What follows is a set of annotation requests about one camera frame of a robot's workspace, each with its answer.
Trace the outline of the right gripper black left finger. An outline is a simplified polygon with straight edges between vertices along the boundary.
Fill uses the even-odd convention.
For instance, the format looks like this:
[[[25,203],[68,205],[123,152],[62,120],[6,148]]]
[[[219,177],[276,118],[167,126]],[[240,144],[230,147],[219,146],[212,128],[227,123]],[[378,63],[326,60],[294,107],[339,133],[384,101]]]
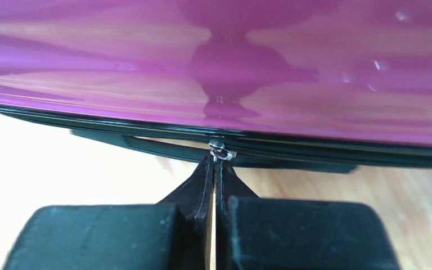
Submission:
[[[214,160],[156,204],[51,205],[19,233],[4,269],[209,269]]]

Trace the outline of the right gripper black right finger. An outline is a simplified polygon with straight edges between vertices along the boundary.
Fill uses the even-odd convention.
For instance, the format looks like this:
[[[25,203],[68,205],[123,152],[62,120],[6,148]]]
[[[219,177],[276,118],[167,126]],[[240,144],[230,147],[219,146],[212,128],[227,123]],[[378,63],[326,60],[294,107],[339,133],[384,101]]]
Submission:
[[[227,161],[214,168],[217,269],[400,269],[376,212],[343,201],[257,196]]]

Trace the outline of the silver zipper pull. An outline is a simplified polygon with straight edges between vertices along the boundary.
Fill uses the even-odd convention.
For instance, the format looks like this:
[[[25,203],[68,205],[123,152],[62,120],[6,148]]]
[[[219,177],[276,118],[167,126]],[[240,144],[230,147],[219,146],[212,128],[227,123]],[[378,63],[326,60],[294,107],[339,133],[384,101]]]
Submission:
[[[215,163],[218,161],[231,161],[237,156],[237,152],[226,149],[226,145],[223,142],[211,139],[208,145]]]

